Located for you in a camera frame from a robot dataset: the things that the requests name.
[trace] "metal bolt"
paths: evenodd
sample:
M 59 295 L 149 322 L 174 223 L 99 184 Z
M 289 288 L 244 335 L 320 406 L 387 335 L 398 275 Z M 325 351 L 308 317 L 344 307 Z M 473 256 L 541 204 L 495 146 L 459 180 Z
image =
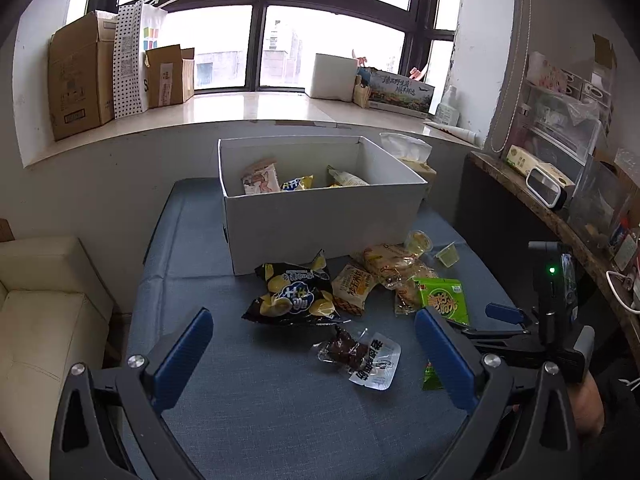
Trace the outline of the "metal bolt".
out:
M 145 363 L 145 358 L 142 355 L 132 355 L 129 359 L 127 359 L 127 364 L 129 368 L 140 368 Z
M 552 363 L 551 361 L 547 361 L 545 363 L 545 372 L 551 375 L 555 375 L 560 371 L 560 368 L 556 363 Z
M 71 367 L 71 375 L 84 374 L 84 365 L 82 363 L 76 363 Z
M 497 368 L 502 363 L 502 360 L 496 354 L 487 354 L 484 356 L 484 364 L 491 368 Z

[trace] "beige sofa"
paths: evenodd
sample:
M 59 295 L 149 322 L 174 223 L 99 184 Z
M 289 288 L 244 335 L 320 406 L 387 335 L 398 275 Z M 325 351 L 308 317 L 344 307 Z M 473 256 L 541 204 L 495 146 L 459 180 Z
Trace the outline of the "beige sofa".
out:
M 76 238 L 0 244 L 0 433 L 33 480 L 49 480 L 69 368 L 102 367 L 112 308 Z

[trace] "table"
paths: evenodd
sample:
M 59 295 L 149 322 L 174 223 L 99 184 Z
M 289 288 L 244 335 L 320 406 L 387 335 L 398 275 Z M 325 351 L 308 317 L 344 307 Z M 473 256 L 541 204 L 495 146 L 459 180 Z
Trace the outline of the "table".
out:
M 571 246 L 574 257 L 590 275 L 618 318 L 636 365 L 640 369 L 640 321 L 638 316 L 622 308 L 613 297 L 605 276 L 607 270 L 615 270 L 610 261 L 599 254 L 594 254 L 562 218 L 533 196 L 525 184 L 524 177 L 505 162 L 487 153 L 479 152 L 469 153 L 468 160 L 520 200 L 553 231 L 561 242 Z
M 460 261 L 442 277 L 462 281 L 470 322 L 505 325 L 487 303 L 513 305 L 482 261 L 438 214 L 423 205 L 416 228 L 435 249 L 455 242 Z M 328 261 L 336 276 L 347 257 Z M 265 291 L 257 276 L 234 276 L 222 230 L 216 179 L 175 184 L 158 222 L 138 289 L 127 355 L 146 353 L 192 307 L 209 308 L 212 342 L 177 406 L 163 414 L 207 479 L 416 479 L 445 452 L 465 418 L 443 390 L 422 391 L 426 358 L 412 316 L 396 318 L 393 294 L 377 287 L 361 320 L 400 343 L 394 380 L 384 392 L 351 383 L 309 355 L 328 327 L 273 327 L 241 319 Z M 141 478 L 153 478 L 130 431 L 124 442 Z

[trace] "human hand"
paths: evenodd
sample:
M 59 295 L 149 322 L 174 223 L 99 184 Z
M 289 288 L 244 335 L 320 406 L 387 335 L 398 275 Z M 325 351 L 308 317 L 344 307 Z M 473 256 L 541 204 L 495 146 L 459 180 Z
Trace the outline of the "human hand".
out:
M 593 376 L 587 372 L 581 384 L 568 384 L 566 389 L 578 435 L 597 437 L 604 427 L 604 407 Z

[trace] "green snack package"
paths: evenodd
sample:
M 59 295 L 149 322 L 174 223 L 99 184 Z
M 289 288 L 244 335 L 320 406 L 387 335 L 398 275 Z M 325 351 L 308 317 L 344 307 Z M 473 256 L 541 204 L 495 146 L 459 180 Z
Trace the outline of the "green snack package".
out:
M 414 278 L 420 291 L 422 306 L 431 305 L 441 316 L 458 323 L 469 323 L 465 295 L 459 280 L 445 278 Z M 442 384 L 431 363 L 424 369 L 423 390 L 438 390 Z

